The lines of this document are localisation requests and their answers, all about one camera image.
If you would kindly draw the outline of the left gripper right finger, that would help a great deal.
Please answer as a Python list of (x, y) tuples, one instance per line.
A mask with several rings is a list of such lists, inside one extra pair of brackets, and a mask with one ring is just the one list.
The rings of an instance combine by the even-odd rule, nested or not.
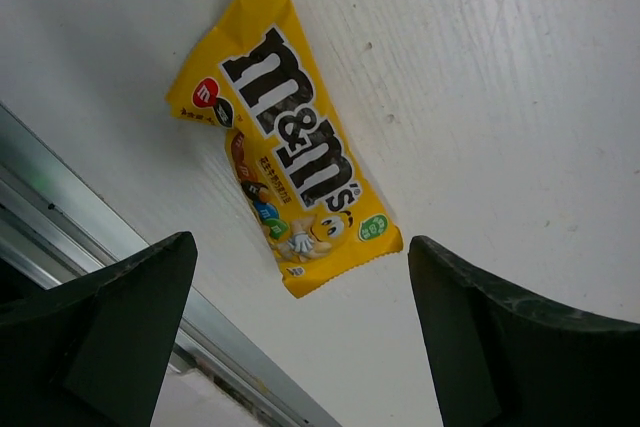
[(638, 425), (638, 324), (543, 297), (426, 236), (408, 264), (444, 425)]

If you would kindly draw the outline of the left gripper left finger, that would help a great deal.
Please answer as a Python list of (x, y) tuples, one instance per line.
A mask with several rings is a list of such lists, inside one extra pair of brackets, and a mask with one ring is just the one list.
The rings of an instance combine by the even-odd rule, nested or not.
[(2, 425), (150, 425), (197, 256), (178, 232), (51, 289), (3, 262)]

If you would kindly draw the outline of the yellow M&M's pack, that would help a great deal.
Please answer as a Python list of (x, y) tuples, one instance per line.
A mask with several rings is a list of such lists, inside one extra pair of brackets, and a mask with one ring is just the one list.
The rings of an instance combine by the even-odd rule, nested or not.
[(167, 100), (173, 116), (225, 130), (236, 180), (293, 296), (402, 250), (292, 0), (233, 0)]

